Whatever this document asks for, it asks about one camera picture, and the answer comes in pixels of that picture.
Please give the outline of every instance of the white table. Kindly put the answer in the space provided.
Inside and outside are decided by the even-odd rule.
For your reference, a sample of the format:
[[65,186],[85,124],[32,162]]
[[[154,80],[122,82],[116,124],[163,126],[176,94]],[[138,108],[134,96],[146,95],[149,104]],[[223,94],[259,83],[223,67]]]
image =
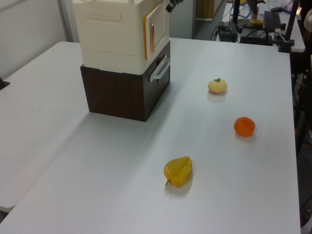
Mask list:
[[0,210],[9,212],[91,116],[79,44],[60,42],[0,91]]
[[[171,51],[171,84],[148,121],[93,114],[1,234],[300,233],[289,55],[186,39]],[[226,94],[207,92],[216,78]],[[256,123],[250,138],[234,132],[242,116]],[[165,187],[165,164],[185,155],[193,178]]]
[[[231,7],[232,7],[231,3],[227,3],[225,5],[225,10],[224,10],[223,16],[225,16],[228,13],[228,11],[230,10]],[[266,10],[266,5],[263,4],[263,3],[260,3],[259,7]],[[223,18],[223,21],[228,21],[229,17],[230,17],[230,13],[228,13]],[[286,28],[287,28],[290,15],[285,13],[285,12],[281,12],[281,13],[279,13],[279,17],[281,19],[281,23],[285,23],[286,24]],[[263,20],[264,19],[263,13],[262,14],[258,14],[258,19],[259,20]],[[305,51],[306,47],[304,45],[304,42],[303,42],[303,39],[302,39],[302,36],[301,36],[301,32],[300,32],[300,28],[299,28],[297,20],[295,20],[294,23],[293,23],[291,39],[293,39],[295,41],[294,46],[292,46],[292,52],[303,53]]]

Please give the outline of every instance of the black stand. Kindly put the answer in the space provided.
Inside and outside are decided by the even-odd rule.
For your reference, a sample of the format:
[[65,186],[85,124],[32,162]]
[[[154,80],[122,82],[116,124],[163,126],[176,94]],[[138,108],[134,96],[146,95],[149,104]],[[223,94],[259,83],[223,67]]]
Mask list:
[[8,86],[10,83],[9,82],[6,82],[6,81],[3,81],[1,78],[0,78],[0,90],[1,89],[4,89],[6,86]]
[[290,40],[290,38],[291,38],[292,30],[293,30],[293,22],[296,18],[298,5],[299,5],[299,0],[294,0],[292,4],[292,11],[289,17],[285,38],[282,40],[280,46],[278,47],[279,52],[290,53],[292,51],[291,48],[294,45],[294,41]]

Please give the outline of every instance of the yellow object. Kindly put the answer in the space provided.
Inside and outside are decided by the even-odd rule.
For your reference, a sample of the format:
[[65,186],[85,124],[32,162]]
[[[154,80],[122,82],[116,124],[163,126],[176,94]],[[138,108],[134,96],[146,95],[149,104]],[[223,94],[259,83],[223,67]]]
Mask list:
[[251,19],[250,22],[252,24],[262,24],[262,25],[265,24],[265,22],[263,20],[259,20],[259,19]]
[[167,183],[171,182],[172,185],[178,188],[182,187],[190,179],[191,172],[192,160],[188,156],[171,160],[164,168]]
[[209,82],[208,89],[211,92],[220,94],[226,91],[226,88],[228,87],[227,83],[222,79],[214,79]]

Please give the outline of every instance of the orange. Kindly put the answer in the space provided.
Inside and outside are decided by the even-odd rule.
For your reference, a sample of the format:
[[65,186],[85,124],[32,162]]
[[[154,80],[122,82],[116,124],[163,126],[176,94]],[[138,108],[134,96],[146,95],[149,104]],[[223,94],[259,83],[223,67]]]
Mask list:
[[235,121],[234,130],[242,137],[250,137],[254,133],[255,123],[248,117],[241,117]]

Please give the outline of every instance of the metal handle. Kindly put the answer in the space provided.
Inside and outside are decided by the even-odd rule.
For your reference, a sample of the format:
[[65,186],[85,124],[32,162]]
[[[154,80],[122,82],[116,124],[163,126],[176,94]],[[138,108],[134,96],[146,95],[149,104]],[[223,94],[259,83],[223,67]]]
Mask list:
[[153,73],[150,76],[150,82],[152,82],[153,79],[160,79],[170,66],[170,58],[165,57],[162,59],[162,61],[158,64],[157,68],[153,71]]

